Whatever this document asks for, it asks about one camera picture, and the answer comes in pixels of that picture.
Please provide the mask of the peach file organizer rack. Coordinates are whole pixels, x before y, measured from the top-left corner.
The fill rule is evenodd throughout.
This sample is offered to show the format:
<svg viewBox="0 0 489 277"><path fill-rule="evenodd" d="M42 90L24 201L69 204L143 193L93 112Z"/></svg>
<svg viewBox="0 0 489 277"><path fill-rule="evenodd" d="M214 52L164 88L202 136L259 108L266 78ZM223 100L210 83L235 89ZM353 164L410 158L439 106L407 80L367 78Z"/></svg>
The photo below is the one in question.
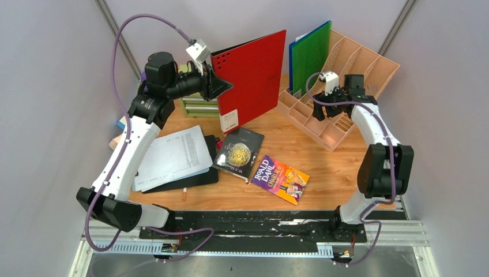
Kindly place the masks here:
<svg viewBox="0 0 489 277"><path fill-rule="evenodd" d="M329 55L322 70L338 74L340 85L344 84L346 74L363 74L366 95L378 98L399 67L399 64L352 39L331 31ZM318 121L313 117L313 104L307 95L297 99L287 88L279 93L275 110L320 146L333 152L352 132L355 124L346 113Z"/></svg>

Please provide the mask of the red folder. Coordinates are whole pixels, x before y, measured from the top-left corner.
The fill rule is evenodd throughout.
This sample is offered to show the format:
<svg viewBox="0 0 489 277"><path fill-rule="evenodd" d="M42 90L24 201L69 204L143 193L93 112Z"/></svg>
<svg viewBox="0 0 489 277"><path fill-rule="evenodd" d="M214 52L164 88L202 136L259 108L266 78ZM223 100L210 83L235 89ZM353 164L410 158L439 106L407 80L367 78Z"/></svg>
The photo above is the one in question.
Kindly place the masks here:
<svg viewBox="0 0 489 277"><path fill-rule="evenodd" d="M283 29L211 53L217 77L233 85L217 97L224 134L277 106L286 34Z"/></svg>

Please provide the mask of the black Moon and Sixpence book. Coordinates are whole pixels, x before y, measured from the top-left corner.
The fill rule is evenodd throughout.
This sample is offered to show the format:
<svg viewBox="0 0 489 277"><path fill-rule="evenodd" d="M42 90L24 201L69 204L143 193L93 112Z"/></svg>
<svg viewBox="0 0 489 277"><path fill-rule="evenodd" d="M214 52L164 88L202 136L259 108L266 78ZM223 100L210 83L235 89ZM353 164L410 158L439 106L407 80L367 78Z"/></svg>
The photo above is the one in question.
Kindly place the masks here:
<svg viewBox="0 0 489 277"><path fill-rule="evenodd" d="M248 183L264 138L263 134L243 127L229 132L212 167L242 178Z"/></svg>

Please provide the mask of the purple Roald Dahl book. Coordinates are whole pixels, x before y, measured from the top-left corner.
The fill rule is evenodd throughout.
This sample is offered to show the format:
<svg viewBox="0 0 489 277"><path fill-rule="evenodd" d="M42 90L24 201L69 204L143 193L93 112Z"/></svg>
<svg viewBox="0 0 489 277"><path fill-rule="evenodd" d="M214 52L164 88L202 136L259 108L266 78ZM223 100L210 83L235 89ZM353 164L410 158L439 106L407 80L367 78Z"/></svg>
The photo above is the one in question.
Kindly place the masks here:
<svg viewBox="0 0 489 277"><path fill-rule="evenodd" d="M265 155L251 183L293 205L298 205L309 179L308 174Z"/></svg>

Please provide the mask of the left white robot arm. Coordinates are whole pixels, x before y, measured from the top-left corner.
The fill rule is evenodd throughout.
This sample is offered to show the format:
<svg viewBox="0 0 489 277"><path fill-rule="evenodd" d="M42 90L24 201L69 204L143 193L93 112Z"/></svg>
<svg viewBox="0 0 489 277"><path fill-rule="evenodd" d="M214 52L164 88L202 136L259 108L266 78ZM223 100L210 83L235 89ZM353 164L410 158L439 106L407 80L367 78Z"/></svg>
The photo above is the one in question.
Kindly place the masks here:
<svg viewBox="0 0 489 277"><path fill-rule="evenodd" d="M124 232L150 226L162 238L171 238L176 233L177 224L170 219L168 208L132 203L128 198L147 150L175 110L174 100L199 93L210 101L233 87L216 76L207 63L209 57L201 54L188 61L190 70L183 73L168 52L148 57L145 77L127 112L121 141L92 186L77 192L76 199L87 212L86 231L89 221L95 219Z"/></svg>

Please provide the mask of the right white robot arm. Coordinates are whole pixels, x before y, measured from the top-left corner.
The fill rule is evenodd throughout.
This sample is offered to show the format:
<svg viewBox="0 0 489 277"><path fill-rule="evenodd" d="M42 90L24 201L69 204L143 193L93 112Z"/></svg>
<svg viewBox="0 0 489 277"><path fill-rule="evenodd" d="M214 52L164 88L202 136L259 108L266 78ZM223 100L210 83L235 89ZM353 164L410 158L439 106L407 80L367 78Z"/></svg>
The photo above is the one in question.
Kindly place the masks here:
<svg viewBox="0 0 489 277"><path fill-rule="evenodd" d="M329 225L332 238L343 241L352 234L352 225L362 224L365 217L379 204L392 204L407 191L414 151L391 133L381 117L375 97L366 94L364 76L348 74L340 85L338 74L327 71L312 75L324 83L324 91L313 95L313 117L318 121L346 114L359 128L367 145L360 165L358 189L339 206L339 219Z"/></svg>

